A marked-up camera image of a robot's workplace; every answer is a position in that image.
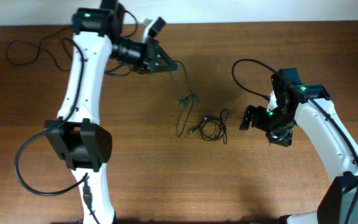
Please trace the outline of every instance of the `wooden tabletop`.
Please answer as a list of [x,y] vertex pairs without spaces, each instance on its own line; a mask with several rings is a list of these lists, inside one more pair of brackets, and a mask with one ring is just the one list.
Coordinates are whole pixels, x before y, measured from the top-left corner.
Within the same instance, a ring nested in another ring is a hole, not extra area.
[[[39,197],[20,186],[13,170],[20,145],[41,131],[46,119],[56,118],[69,73],[57,70],[47,54],[32,65],[13,67],[5,49],[15,39],[36,44],[60,28],[0,27],[0,223],[83,217],[77,189]],[[70,35],[67,31],[60,37]],[[108,185],[118,219],[235,221],[316,210],[329,181],[310,140],[299,127],[290,147],[269,145],[258,129],[240,131],[246,107],[267,104],[233,82],[231,67],[240,58],[255,58],[276,69],[296,67],[304,83],[326,87],[358,143],[358,22],[168,25],[157,39],[171,57],[185,63],[200,96],[186,130],[227,108],[228,144],[206,142],[198,134],[176,138],[180,96],[167,73],[105,77],[100,117],[113,136]],[[58,37],[44,47],[70,67]],[[22,62],[34,54],[34,49],[17,45],[10,56]],[[109,62],[108,68],[115,64]],[[236,72],[250,89],[272,91],[271,73],[258,65],[242,63]],[[182,73],[175,75],[184,83]],[[25,180],[39,190],[61,190],[75,182],[45,138],[26,149],[20,167]]]

